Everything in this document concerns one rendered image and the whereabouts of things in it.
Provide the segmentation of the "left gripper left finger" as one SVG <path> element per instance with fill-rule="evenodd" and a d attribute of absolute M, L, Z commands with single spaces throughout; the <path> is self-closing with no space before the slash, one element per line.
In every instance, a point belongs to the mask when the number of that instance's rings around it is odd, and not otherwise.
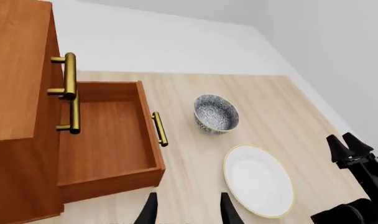
<path fill-rule="evenodd" d="M 134 224 L 156 224 L 158 211 L 157 193 L 151 192 Z"/>

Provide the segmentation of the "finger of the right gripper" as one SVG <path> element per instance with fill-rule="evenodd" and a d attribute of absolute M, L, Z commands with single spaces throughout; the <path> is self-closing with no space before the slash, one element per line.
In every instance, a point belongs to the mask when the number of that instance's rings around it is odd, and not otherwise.
<path fill-rule="evenodd" d="M 330 149 L 332 163 L 346 160 L 354 155 L 334 134 L 329 135 L 326 140 Z"/>
<path fill-rule="evenodd" d="M 355 154 L 369 154 L 374 149 L 360 141 L 351 133 L 343 134 L 343 139 L 349 150 Z"/>

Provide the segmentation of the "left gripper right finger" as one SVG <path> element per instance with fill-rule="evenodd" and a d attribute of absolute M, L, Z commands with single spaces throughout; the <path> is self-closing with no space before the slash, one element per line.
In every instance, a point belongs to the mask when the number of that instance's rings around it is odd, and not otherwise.
<path fill-rule="evenodd" d="M 244 224 L 227 192 L 221 193 L 220 210 L 223 224 Z"/>

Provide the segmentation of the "open wooden drawer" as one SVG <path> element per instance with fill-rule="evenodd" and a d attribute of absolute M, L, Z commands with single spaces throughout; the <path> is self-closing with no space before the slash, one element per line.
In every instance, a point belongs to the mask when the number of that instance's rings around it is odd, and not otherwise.
<path fill-rule="evenodd" d="M 60 133 L 62 201 L 158 186 L 165 165 L 142 82 L 79 82 L 77 87 L 81 132 Z"/>

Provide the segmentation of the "wooden cabinet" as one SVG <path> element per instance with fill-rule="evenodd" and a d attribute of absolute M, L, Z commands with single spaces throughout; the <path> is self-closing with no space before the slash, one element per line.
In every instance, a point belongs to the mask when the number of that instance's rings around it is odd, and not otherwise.
<path fill-rule="evenodd" d="M 52 3 L 0 0 L 0 224 L 58 216 L 63 87 Z"/>

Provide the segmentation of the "white plate with yellow rim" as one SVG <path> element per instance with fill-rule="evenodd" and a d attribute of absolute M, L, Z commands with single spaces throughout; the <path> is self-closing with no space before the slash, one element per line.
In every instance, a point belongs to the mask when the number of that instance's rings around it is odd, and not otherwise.
<path fill-rule="evenodd" d="M 248 211 L 263 218 L 281 218 L 295 201 L 293 182 L 270 152 L 250 144 L 230 149 L 223 162 L 226 185 Z"/>

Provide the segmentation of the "blue patterned bowl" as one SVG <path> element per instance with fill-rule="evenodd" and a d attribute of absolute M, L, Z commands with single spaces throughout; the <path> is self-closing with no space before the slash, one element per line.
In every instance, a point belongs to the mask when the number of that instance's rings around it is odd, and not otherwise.
<path fill-rule="evenodd" d="M 210 135 L 230 132 L 239 124 L 239 113 L 231 102 L 218 95 L 201 95 L 193 103 L 196 124 Z"/>

